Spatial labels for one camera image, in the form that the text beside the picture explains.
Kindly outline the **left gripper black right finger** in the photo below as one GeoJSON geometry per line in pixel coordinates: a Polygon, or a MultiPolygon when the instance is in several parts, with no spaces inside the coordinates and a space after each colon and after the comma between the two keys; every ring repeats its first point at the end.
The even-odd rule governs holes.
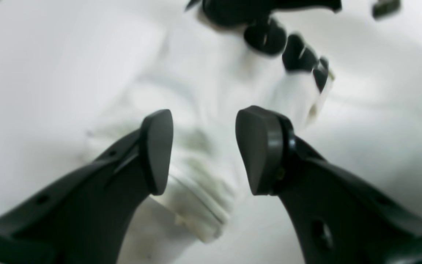
{"type": "Polygon", "coordinates": [[[240,110],[236,117],[236,140],[245,166],[251,194],[273,195],[288,174],[295,139],[288,117],[259,106],[240,110]]]}

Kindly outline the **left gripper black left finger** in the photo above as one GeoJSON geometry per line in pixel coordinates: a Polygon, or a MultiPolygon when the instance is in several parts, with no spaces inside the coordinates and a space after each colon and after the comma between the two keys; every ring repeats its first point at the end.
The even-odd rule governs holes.
{"type": "Polygon", "coordinates": [[[162,195],[166,189],[174,140],[170,110],[148,115],[140,127],[139,158],[149,192],[162,195]]]}

